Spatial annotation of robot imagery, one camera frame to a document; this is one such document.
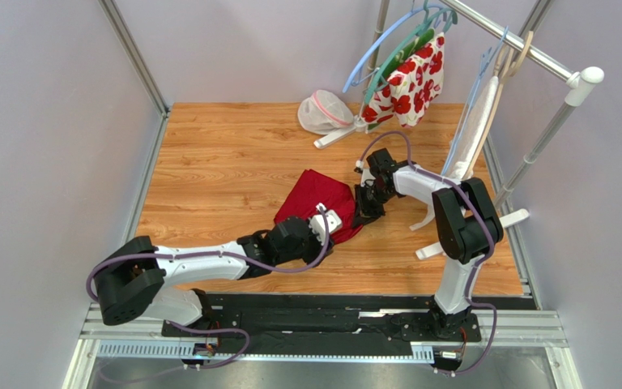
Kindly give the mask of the dark red cloth napkin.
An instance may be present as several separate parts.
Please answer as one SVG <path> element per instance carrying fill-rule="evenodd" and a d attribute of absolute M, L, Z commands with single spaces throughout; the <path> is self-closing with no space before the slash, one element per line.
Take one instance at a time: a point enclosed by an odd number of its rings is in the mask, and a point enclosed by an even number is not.
<path fill-rule="evenodd" d="M 335 211 L 342 221 L 342 227 L 331 234 L 336 244 L 349 241 L 361 231 L 361 225 L 353 226 L 356 203 L 350 186 L 312 169 L 300 175 L 273 221 L 277 224 L 289 216 L 308 219 L 317 214 L 319 203 Z"/>

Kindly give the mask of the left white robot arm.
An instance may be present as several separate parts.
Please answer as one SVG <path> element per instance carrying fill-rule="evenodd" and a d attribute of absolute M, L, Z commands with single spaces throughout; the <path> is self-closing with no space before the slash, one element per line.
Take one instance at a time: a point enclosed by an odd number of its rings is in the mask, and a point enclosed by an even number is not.
<path fill-rule="evenodd" d="M 290 216 L 270 230 L 218 246 L 156 246 L 148 236 L 134 237 L 93 267 L 86 291 L 99 304 L 107 326 L 140 317 L 191 325 L 205 316 L 207 299 L 202 292 L 182 290 L 181 285 L 309 270 L 330 254 L 331 235 L 342 225 L 336 212 L 326 211 L 308 219 Z M 296 260 L 304 266 L 284 267 Z"/>

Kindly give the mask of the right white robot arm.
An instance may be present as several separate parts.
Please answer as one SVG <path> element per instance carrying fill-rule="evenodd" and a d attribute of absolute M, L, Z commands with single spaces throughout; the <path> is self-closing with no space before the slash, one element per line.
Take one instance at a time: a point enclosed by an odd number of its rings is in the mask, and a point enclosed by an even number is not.
<path fill-rule="evenodd" d="M 459 181 L 397 162 L 382 148 L 356 162 L 361 182 L 355 187 L 353 227 L 378 220 L 393 197 L 412 197 L 428 206 L 428 221 L 447 256 L 441 284 L 429 306 L 428 325 L 444 339 L 463 327 L 471 312 L 471 287 L 478 267 L 504 236 L 504 228 L 483 181 Z"/>

